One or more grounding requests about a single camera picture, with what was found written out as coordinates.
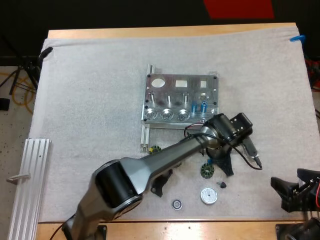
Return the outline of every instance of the blue clip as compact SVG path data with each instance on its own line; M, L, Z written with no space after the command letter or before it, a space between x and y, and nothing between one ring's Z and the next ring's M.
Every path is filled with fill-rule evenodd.
M298 41L300 40L302 44L305 43L306 41L306 36L305 35L299 35L299 36L294 36L292 38L290 38L290 42L295 42L295 41Z
M208 160L207 160L207 163L211 165L211 164L214 163L214 161L213 161L213 159L211 157L209 157Z

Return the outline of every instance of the red object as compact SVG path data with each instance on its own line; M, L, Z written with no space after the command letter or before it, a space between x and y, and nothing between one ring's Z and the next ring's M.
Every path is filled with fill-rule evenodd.
M318 200L318 196L319 196L319 190L320 190L320 182L319 182L319 186L318 186L318 189L316 191L316 194L315 194L315 204L318 208L320 208L320 203L319 203L319 200Z
M212 19L273 19L271 0L204 0Z

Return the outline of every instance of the gear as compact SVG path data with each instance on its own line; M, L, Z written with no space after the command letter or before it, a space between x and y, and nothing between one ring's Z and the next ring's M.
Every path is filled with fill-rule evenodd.
M213 176L215 172L215 168L212 164L208 164L208 163L205 163L202 165L201 167L201 176L204 178L204 179L209 179Z

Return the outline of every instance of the metal peg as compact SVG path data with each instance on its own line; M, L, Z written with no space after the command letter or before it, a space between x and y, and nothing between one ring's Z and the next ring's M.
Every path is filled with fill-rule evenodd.
M30 173L27 172L27 173L23 173L23 174L18 174L18 175L11 176L11 177L7 178L6 181L7 181L8 183L17 185L19 179L30 179L30 177L31 177L31 176L30 176Z

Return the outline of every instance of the black background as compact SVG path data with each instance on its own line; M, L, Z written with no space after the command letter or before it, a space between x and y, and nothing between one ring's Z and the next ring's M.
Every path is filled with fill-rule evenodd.
M0 33L23 56L38 56L48 30L295 22L305 53L320 56L320 0L272 0L274 19L211 19L202 0L6 0ZM0 65L16 64L0 40Z

